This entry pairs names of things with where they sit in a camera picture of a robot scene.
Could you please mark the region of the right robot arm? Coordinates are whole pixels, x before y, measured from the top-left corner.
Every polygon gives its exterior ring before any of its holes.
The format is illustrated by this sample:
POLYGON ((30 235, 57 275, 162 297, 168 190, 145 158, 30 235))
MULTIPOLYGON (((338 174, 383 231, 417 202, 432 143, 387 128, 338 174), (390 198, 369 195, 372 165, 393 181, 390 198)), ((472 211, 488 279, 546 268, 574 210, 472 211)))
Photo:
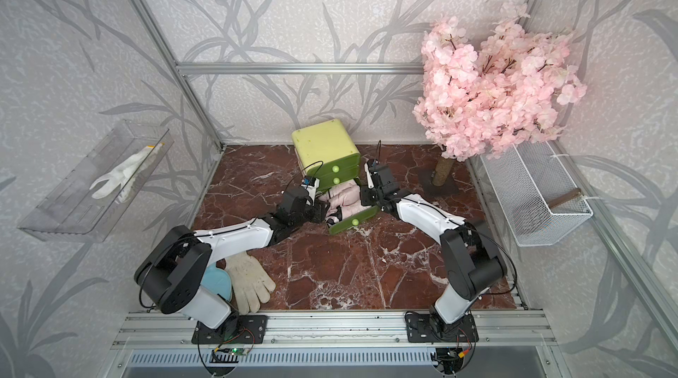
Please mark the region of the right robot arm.
POLYGON ((386 164, 371 160, 365 165, 365 174, 363 203, 414 226, 440 246, 448 286, 436 300, 432 318, 437 324, 458 323, 479 297, 506 276, 508 269, 499 246, 466 219, 400 187, 386 164))

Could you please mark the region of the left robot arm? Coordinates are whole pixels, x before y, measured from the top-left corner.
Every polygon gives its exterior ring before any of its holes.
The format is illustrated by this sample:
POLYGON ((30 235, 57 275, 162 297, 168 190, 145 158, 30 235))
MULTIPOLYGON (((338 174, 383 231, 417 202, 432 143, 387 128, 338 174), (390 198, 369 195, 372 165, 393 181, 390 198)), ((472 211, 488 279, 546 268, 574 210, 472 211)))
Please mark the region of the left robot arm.
POLYGON ((318 184, 306 179, 284 192, 273 213, 224 228, 172 228, 134 273, 139 289, 163 314, 180 313, 216 330, 232 316, 229 304, 201 283, 211 265, 249 250, 271 247, 306 223, 320 223, 328 206, 316 202, 318 184))

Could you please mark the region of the green top drawer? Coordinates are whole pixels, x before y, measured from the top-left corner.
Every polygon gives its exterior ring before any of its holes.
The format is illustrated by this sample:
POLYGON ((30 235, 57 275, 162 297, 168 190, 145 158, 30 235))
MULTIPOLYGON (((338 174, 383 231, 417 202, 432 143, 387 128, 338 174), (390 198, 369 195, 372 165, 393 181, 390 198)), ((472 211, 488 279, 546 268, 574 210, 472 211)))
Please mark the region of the green top drawer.
POLYGON ((332 181, 338 178, 341 182, 358 176, 359 159, 358 157, 345 157, 323 164, 317 164, 309 168, 307 173, 320 180, 332 181))

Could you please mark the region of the green drawer cabinet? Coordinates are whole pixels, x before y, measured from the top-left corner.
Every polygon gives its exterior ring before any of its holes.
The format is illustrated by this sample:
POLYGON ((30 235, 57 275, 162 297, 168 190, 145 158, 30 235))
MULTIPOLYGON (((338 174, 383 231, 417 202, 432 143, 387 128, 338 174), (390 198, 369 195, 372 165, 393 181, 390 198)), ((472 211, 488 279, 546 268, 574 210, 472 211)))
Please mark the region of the green drawer cabinet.
MULTIPOLYGON (((291 139, 298 165, 304 176, 309 175, 308 169, 317 164, 345 157, 358 157, 360 169, 361 155, 343 123, 338 119, 298 129, 291 134, 291 139)), ((325 193, 318 190, 316 201, 319 201, 323 194, 325 193)))

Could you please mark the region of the pink umbrella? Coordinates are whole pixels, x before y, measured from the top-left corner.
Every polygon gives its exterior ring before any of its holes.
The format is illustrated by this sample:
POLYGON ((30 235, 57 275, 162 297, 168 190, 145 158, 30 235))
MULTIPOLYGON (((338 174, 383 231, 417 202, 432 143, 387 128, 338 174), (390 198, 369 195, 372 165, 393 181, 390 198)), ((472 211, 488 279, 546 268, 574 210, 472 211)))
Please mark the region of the pink umbrella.
POLYGON ((361 203, 360 191, 344 192, 330 199, 326 219, 334 224, 366 209, 361 203))
POLYGON ((331 199, 337 197, 356 198, 360 196, 360 185, 355 180, 349 180, 339 185, 335 185, 328 191, 331 199))

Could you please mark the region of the green bottom drawer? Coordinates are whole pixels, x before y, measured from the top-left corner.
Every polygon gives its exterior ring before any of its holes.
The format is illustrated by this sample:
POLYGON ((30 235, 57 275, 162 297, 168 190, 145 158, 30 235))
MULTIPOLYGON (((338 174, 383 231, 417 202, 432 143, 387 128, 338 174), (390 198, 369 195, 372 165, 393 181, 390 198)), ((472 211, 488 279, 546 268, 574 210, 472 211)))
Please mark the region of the green bottom drawer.
MULTIPOLYGON (((329 204, 329 201, 330 201, 331 198, 329 197, 328 191, 325 192, 325 194, 323 194, 319 198, 319 201, 326 201, 329 204)), ((364 222, 368 221, 369 219, 375 217, 379 212, 380 212, 380 210, 379 210, 378 206, 372 206, 372 207, 367 207, 366 210, 358 213, 357 215, 353 215, 352 217, 344 219, 341 222, 333 224, 330 221, 328 221, 326 218, 325 218, 325 222, 328 225, 329 234, 330 235, 337 235, 341 232, 344 232, 344 231, 351 229, 352 227, 357 227, 360 224, 363 224, 364 222)))

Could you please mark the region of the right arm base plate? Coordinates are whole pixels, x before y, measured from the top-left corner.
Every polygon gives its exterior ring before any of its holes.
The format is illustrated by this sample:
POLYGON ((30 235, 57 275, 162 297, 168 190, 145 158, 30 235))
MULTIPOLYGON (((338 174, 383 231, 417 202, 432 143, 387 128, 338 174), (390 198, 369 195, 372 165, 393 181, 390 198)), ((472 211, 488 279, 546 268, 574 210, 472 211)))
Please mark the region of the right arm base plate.
POLYGON ((466 312, 454 323, 448 324, 436 313, 404 314, 409 343, 469 343, 478 342, 478 330, 471 312, 466 312))

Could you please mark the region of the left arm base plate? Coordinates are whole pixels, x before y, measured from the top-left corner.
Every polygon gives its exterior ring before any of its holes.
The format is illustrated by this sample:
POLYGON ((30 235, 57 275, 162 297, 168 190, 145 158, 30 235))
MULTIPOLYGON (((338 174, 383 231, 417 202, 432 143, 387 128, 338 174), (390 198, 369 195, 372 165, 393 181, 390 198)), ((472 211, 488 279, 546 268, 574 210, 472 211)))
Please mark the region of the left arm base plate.
POLYGON ((264 314, 232 315, 216 329, 197 322, 192 343, 199 345, 261 344, 265 337, 268 316, 264 314))

